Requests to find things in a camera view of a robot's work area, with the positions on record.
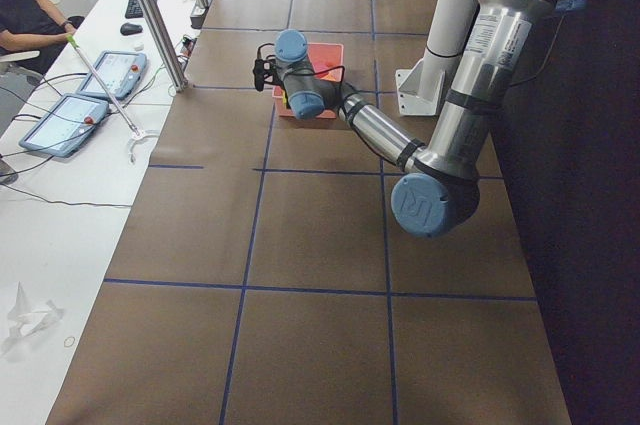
orange bin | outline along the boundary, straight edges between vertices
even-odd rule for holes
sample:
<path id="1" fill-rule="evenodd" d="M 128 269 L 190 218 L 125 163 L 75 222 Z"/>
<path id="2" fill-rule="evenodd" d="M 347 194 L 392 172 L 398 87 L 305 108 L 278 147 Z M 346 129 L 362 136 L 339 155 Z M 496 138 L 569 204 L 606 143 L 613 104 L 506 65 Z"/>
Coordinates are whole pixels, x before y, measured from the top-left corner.
<path id="1" fill-rule="evenodd" d="M 344 47 L 341 43 L 309 43 L 307 48 L 309 61 L 316 72 L 342 65 L 343 53 Z M 334 82 L 339 82 L 341 77 L 342 69 L 340 68 L 317 76 L 322 80 Z M 283 93 L 281 87 L 275 87 L 271 92 L 271 96 L 274 98 L 278 115 L 281 117 L 293 117 L 293 111 L 287 104 L 286 94 Z M 333 110 L 325 110 L 316 118 L 336 118 L 336 114 Z"/>

crumpled paper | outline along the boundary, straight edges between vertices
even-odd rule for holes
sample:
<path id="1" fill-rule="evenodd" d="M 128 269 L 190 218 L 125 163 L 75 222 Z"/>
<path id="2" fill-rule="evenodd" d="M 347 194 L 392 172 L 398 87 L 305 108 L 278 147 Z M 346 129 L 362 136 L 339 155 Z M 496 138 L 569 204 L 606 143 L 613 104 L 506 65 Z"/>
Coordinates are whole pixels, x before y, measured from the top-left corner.
<path id="1" fill-rule="evenodd" d="M 64 310 L 56 307 L 52 300 L 32 307 L 22 284 L 18 282 L 0 290 L 0 314 L 6 318 L 0 320 L 0 324 L 4 322 L 0 337 L 6 337 L 0 345 L 0 357 L 4 357 L 28 337 L 59 322 Z"/>

metal rod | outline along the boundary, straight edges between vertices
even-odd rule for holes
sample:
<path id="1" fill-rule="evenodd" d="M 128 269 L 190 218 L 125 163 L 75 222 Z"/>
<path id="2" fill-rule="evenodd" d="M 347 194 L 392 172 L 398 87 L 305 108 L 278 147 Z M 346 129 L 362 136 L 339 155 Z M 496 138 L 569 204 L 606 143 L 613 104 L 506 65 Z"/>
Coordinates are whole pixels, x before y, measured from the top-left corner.
<path id="1" fill-rule="evenodd" d="M 160 9 L 155 0 L 138 0 L 144 18 L 147 20 L 153 40 L 156 42 L 162 61 L 167 68 L 173 85 L 177 92 L 181 92 L 187 86 L 187 79 L 184 76 L 178 57 L 176 56 L 169 32 L 162 20 Z"/>
<path id="2" fill-rule="evenodd" d="M 95 78 L 98 81 L 98 83 L 100 84 L 100 86 L 104 90 L 104 93 L 106 93 L 107 96 L 109 97 L 109 100 L 111 100 L 111 103 L 113 103 L 114 107 L 116 107 L 118 112 L 120 112 L 120 115 L 122 115 L 122 118 L 124 118 L 124 121 L 127 122 L 127 125 L 129 126 L 131 131 L 135 135 L 140 135 L 140 129 L 136 126 L 135 123 L 133 123 L 133 120 L 131 120 L 131 118 L 129 118 L 129 115 L 127 115 L 127 112 L 124 111 L 124 107 L 120 104 L 118 99 L 113 95 L 113 93 L 111 92 L 111 90 L 109 89 L 107 84 L 104 83 L 104 81 L 102 80 L 102 78 L 98 74 L 98 71 L 95 69 L 95 67 L 93 66 L 91 61 L 87 58 L 87 56 L 84 54 L 82 49 L 78 46 L 78 44 L 76 43 L 75 39 L 73 37 L 71 37 L 71 36 L 68 36 L 67 40 L 69 41 L 69 43 L 71 44 L 73 49 L 76 51 L 78 56 L 82 59 L 84 64 L 87 66 L 87 68 L 91 71 L 91 74 L 93 75 L 93 78 Z"/>

blue joint cap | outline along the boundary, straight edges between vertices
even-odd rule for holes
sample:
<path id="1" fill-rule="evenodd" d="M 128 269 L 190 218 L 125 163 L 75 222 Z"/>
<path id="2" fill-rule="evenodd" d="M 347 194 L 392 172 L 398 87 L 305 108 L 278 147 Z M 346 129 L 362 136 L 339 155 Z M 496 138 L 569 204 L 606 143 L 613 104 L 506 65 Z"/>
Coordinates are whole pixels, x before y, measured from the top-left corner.
<path id="1" fill-rule="evenodd" d="M 287 100 L 297 119 L 315 118 L 324 112 L 324 100 L 319 93 L 308 90 L 296 92 Z"/>
<path id="2" fill-rule="evenodd" d="M 307 56 L 307 39 L 297 30 L 287 29 L 276 38 L 276 58 L 283 62 L 298 62 Z"/>
<path id="3" fill-rule="evenodd" d="M 437 237 L 455 222 L 455 206 L 446 187 L 430 175 L 411 173 L 391 192 L 391 210 L 400 226 L 416 237 Z"/>

table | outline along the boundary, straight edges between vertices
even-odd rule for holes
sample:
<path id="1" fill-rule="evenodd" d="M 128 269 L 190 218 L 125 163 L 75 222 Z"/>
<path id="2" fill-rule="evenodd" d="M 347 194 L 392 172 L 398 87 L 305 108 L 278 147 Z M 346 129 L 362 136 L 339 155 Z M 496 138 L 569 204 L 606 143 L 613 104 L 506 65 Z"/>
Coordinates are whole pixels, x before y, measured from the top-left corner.
<path id="1" fill-rule="evenodd" d="M 189 12 L 193 0 L 158 0 L 171 40 L 195 37 Z M 127 0 L 99 0 L 75 38 L 90 59 L 102 50 L 133 50 L 138 42 L 148 57 L 140 86 L 161 67 L 160 54 L 144 18 L 125 19 Z M 122 23 L 143 26 L 142 34 L 122 36 Z M 54 77 L 84 72 L 81 59 L 66 47 L 47 74 L 61 93 L 74 92 L 80 79 Z M 172 82 L 160 70 L 148 90 L 137 95 L 127 110 L 146 130 L 160 130 L 173 100 Z M 57 100 L 49 86 L 39 87 L 21 113 L 42 115 Z M 0 139 L 0 150 L 15 170 L 38 165 L 44 155 L 21 151 L 18 141 L 33 122 L 15 121 Z M 52 300 L 64 309 L 63 320 L 36 333 L 0 359 L 0 423 L 44 423 L 58 394 L 82 334 L 104 272 L 147 168 L 155 140 L 135 147 L 131 164 L 126 144 L 131 132 L 118 115 L 109 117 L 73 156 L 53 159 L 20 174 L 12 186 L 50 200 L 125 205 L 124 207 L 49 204 L 0 187 L 0 289 L 20 282 L 32 305 Z M 4 340 L 7 330 L 0 332 Z"/>

